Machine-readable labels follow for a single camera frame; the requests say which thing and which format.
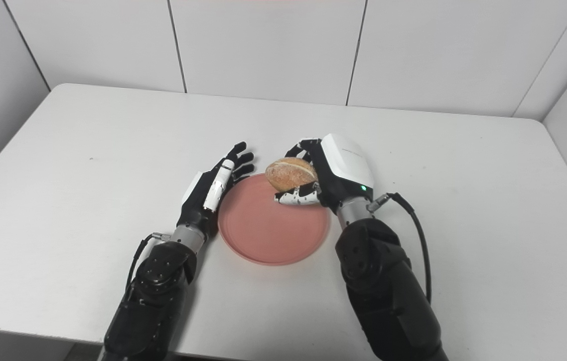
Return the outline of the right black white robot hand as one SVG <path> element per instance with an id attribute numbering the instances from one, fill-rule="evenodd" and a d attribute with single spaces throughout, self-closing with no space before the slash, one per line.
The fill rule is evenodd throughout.
<path id="1" fill-rule="evenodd" d="M 352 199 L 372 201 L 374 178 L 361 146 L 349 137 L 329 133 L 323 138 L 304 138 L 286 157 L 308 162 L 316 180 L 274 195 L 286 205 L 320 204 L 337 214 Z"/>

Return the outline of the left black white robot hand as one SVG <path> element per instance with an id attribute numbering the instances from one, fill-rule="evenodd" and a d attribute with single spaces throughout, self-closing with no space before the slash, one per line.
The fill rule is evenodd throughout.
<path id="1" fill-rule="evenodd" d="M 217 210 L 225 195 L 255 170 L 254 154 L 246 149 L 246 142 L 239 142 L 212 169 L 200 175 L 181 206 L 178 227 L 197 229 L 204 240 L 216 235 Z"/>

